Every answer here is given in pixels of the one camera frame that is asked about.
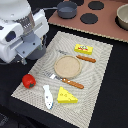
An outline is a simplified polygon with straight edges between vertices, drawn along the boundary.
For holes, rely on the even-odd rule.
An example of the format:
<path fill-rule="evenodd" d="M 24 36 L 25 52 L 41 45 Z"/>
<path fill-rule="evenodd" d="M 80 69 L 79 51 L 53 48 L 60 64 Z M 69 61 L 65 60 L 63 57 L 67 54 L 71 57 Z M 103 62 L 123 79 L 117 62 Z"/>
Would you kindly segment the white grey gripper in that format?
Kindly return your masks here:
<path fill-rule="evenodd" d="M 25 59 L 41 45 L 41 38 L 49 31 L 45 12 L 31 11 L 23 17 L 0 18 L 0 59 L 5 63 Z"/>

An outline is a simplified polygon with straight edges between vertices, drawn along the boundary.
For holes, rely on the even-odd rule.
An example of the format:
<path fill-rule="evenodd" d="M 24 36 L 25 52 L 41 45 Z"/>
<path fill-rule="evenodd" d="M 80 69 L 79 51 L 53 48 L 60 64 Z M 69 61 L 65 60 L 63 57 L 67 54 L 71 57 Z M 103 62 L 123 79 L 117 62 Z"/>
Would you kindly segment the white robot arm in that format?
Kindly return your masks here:
<path fill-rule="evenodd" d="M 0 0 L 0 59 L 5 63 L 41 58 L 48 30 L 43 9 L 32 13 L 27 0 Z"/>

